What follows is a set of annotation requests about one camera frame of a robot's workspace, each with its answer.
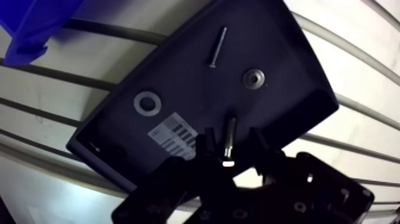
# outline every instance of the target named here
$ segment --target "black plastic plate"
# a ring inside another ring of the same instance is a hole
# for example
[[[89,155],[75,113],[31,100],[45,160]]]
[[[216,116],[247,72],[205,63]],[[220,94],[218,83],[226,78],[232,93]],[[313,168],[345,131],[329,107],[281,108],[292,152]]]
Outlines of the black plastic plate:
[[[243,85],[250,69],[265,74],[257,90]],[[157,115],[143,116],[135,109],[135,96],[143,91],[160,98]],[[206,127],[213,127],[220,140],[227,113],[238,117],[238,144],[250,127],[258,127],[271,147],[281,148],[337,109],[316,56],[282,0],[218,0],[135,68],[67,148],[130,192],[171,154],[193,157],[188,139]]]

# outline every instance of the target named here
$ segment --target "blue object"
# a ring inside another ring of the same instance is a hole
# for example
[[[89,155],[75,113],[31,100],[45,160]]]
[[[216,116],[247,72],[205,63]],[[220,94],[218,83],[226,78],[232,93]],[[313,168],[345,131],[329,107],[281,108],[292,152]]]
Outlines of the blue object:
[[[4,63],[29,64],[42,56],[51,35],[83,0],[0,0],[0,25],[10,34]]]

